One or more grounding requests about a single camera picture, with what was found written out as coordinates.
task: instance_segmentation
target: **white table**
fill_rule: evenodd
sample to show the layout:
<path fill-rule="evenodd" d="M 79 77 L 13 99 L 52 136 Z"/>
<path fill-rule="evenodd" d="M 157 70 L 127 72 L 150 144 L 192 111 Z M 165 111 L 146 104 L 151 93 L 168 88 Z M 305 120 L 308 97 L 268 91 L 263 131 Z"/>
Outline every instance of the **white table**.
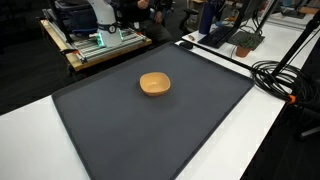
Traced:
<path fill-rule="evenodd" d="M 290 42 L 293 42 L 292 37 L 287 43 L 282 44 L 290 45 Z M 232 46 L 225 45 L 224 48 L 228 51 Z M 200 48 L 194 48 L 192 52 L 245 76 L 250 76 L 246 69 Z M 282 54 L 283 50 L 276 49 L 272 57 L 281 59 L 279 56 Z M 249 57 L 253 59 L 259 56 L 261 55 L 257 50 L 256 54 L 252 53 Z M 304 59 L 303 57 L 300 63 L 297 63 L 300 65 L 298 67 L 303 65 L 307 52 Z M 253 63 L 250 58 L 245 61 Z M 284 103 L 253 87 L 177 179 L 238 180 Z M 0 116 L 0 144 L 1 180 L 89 179 L 53 105 L 51 96 Z"/>
<path fill-rule="evenodd" d="M 248 26 L 254 27 L 252 21 L 248 22 Z M 263 36 L 265 36 L 264 41 L 258 46 L 255 51 L 250 52 L 246 58 L 237 57 L 235 55 L 235 50 L 232 53 L 235 46 L 229 43 L 224 43 L 219 49 L 211 48 L 209 46 L 197 43 L 198 40 L 202 39 L 205 36 L 203 34 L 200 34 L 198 31 L 190 34 L 195 38 L 194 41 L 191 41 L 188 35 L 183 36 L 182 38 L 186 41 L 191 41 L 227 57 L 231 57 L 232 54 L 232 58 L 234 60 L 248 66 L 252 66 L 254 63 L 261 60 L 281 61 L 283 56 L 288 52 L 288 50 L 298 39 L 301 33 L 302 31 L 297 31 L 294 29 L 289 29 L 272 24 L 265 24 L 263 27 Z M 318 33 L 316 37 L 313 38 L 313 40 L 311 40 L 308 45 L 306 45 L 306 47 L 299 53 L 299 55 L 295 58 L 291 65 L 296 67 L 303 66 L 305 59 L 309 56 L 312 48 L 319 38 L 319 35 L 320 33 Z"/>
<path fill-rule="evenodd" d="M 267 23 L 303 31 L 313 16 L 313 14 L 306 14 L 303 19 L 299 19 L 274 13 L 269 16 Z"/>

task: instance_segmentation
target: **black cable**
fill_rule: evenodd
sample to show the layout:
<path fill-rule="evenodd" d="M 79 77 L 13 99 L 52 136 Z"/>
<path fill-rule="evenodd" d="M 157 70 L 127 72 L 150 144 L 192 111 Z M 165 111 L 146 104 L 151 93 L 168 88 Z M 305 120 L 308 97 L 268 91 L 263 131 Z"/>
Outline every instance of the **black cable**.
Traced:
<path fill-rule="evenodd" d="M 258 13 L 259 13 L 258 10 L 254 11 L 254 12 L 252 13 L 252 17 L 251 17 L 252 22 L 253 22 L 253 24 L 254 24 L 254 26 L 255 26 L 255 28 L 256 28 L 256 29 L 254 30 L 254 32 L 255 32 L 255 31 L 258 29 L 258 27 L 260 26 L 259 19 L 258 19 Z M 260 31 L 259 31 L 259 35 L 262 36 L 262 34 L 263 34 L 262 30 L 260 30 Z"/>
<path fill-rule="evenodd" d="M 243 31 L 243 32 L 245 32 L 245 33 L 250 33 L 250 31 L 244 30 L 244 29 L 242 29 L 242 28 L 239 28 L 239 30 L 241 30 L 241 31 Z"/>
<path fill-rule="evenodd" d="M 255 84 L 267 93 L 299 107 L 319 107 L 320 94 L 315 81 L 307 77 L 299 68 L 288 65 L 285 72 L 280 72 L 277 77 L 271 75 L 277 67 L 276 61 L 259 61 L 252 66 L 251 76 Z M 290 89 L 285 89 L 278 79 L 291 84 Z"/>
<path fill-rule="evenodd" d="M 252 29 L 253 32 L 255 32 L 255 29 L 251 26 L 242 26 L 242 27 L 250 28 L 250 29 Z M 242 29 L 242 27 L 240 28 L 240 30 L 250 33 L 249 31 Z"/>
<path fill-rule="evenodd" d="M 232 49 L 232 52 L 231 52 L 231 55 L 230 55 L 230 58 L 231 58 L 231 59 L 232 59 L 232 55 L 233 55 L 233 52 L 234 52 L 234 50 L 236 49 L 236 47 L 237 47 L 237 46 L 234 46 L 233 49 Z"/>
<path fill-rule="evenodd" d="M 244 25 L 240 26 L 240 28 L 242 28 L 242 27 L 246 27 L 246 26 L 247 26 L 247 24 L 248 24 L 248 22 L 249 22 L 249 20 L 247 20 L 247 21 L 246 21 L 246 23 L 245 23 Z"/>
<path fill-rule="evenodd" d="M 246 65 L 246 64 L 243 64 L 243 63 L 241 63 L 241 62 L 239 62 L 239 61 L 236 61 L 236 60 L 234 60 L 234 59 L 231 59 L 231 58 L 228 57 L 228 56 L 219 54 L 219 53 L 217 53 L 217 52 L 215 52 L 215 51 L 213 51 L 213 50 L 211 50 L 211 49 L 209 49 L 209 48 L 206 48 L 206 47 L 204 47 L 204 46 L 201 46 L 201 45 L 199 45 L 199 44 L 197 44 L 197 43 L 195 43 L 195 42 L 192 42 L 192 41 L 187 41 L 187 42 L 191 43 L 191 44 L 192 44 L 193 46 L 195 46 L 195 47 L 198 47 L 198 48 L 200 48 L 200 49 L 202 49 L 202 50 L 204 50 L 204 51 L 207 51 L 207 52 L 209 52 L 209 53 L 211 53 L 211 54 L 214 54 L 214 55 L 216 55 L 216 56 L 218 56 L 218 57 L 220 57 L 220 58 L 223 58 L 223 59 L 225 59 L 225 60 L 227 60 L 227 61 L 229 61 L 229 62 L 232 62 L 232 63 L 234 63 L 234 64 L 236 64 L 236 65 L 238 65 L 238 66 L 240 66 L 240 67 L 243 67 L 243 68 L 245 68 L 245 69 L 248 69 L 249 71 L 251 71 L 251 69 L 252 69 L 250 66 L 248 66 L 248 65 Z"/>

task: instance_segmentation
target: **computer monitor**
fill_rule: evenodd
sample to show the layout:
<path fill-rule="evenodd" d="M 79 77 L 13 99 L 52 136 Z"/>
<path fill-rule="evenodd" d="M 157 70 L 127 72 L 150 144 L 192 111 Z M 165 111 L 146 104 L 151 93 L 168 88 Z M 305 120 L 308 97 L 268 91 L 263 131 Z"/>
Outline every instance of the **computer monitor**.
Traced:
<path fill-rule="evenodd" d="M 204 44 L 213 48 L 220 48 L 223 43 L 228 42 L 230 44 L 237 45 L 242 38 L 247 37 L 248 33 L 238 32 L 238 29 L 241 27 L 242 22 L 249 20 L 250 18 L 258 19 L 257 14 L 258 11 L 265 5 L 267 0 L 243 0 L 242 7 L 240 12 L 236 18 L 236 21 L 233 27 L 218 27 L 214 29 L 210 34 L 200 39 L 198 43 Z M 261 27 L 259 23 L 256 23 L 256 32 L 257 34 L 260 32 Z"/>
<path fill-rule="evenodd" d="M 248 21 L 250 18 L 252 18 L 254 23 L 256 23 L 256 27 L 252 27 L 255 29 L 255 31 L 253 33 L 238 31 L 234 36 L 228 39 L 228 43 L 237 45 L 239 41 L 241 41 L 243 38 L 249 35 L 259 36 L 260 42 L 263 41 L 264 36 L 260 34 L 263 24 L 260 24 L 258 22 L 257 16 L 258 12 L 265 6 L 266 1 L 267 0 L 243 0 L 242 7 L 235 21 L 234 27 L 241 28 L 241 24 L 243 22 Z"/>
<path fill-rule="evenodd" d="M 243 0 L 242 7 L 235 22 L 239 26 L 243 21 L 252 18 L 266 4 L 267 0 Z"/>

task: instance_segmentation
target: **black chair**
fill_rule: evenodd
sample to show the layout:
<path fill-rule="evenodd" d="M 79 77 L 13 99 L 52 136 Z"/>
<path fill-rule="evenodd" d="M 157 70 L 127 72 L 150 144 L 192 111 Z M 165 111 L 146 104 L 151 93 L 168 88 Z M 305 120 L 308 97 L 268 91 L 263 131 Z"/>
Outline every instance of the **black chair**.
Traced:
<path fill-rule="evenodd" d="M 218 5 L 218 11 L 215 12 L 214 14 L 217 21 L 220 21 L 224 8 L 225 8 L 225 1 L 222 0 Z M 188 19 L 190 18 L 191 15 L 199 15 L 199 13 L 192 9 L 185 9 L 184 12 L 186 13 L 186 16 L 180 21 L 179 29 L 182 31 L 183 35 L 187 35 L 189 33 L 192 33 L 192 30 L 190 30 L 187 26 Z"/>
<path fill-rule="evenodd" d="M 198 15 L 199 13 L 192 10 L 192 9 L 185 9 L 184 12 L 186 13 L 186 16 L 181 20 L 179 29 L 182 31 L 183 35 L 187 35 L 191 33 L 192 31 L 188 29 L 186 23 L 191 15 Z"/>
<path fill-rule="evenodd" d="M 316 85 L 318 86 L 318 88 L 320 89 L 320 78 L 317 79 L 315 82 L 316 82 Z M 302 118 L 306 117 L 306 115 L 311 117 L 312 119 L 317 119 L 320 122 L 320 107 L 313 107 L 313 108 L 304 107 L 302 110 Z M 308 137 L 315 135 L 315 134 L 318 134 L 318 133 L 320 133 L 320 126 L 311 128 L 307 131 L 300 133 L 299 138 L 301 140 L 306 140 Z"/>

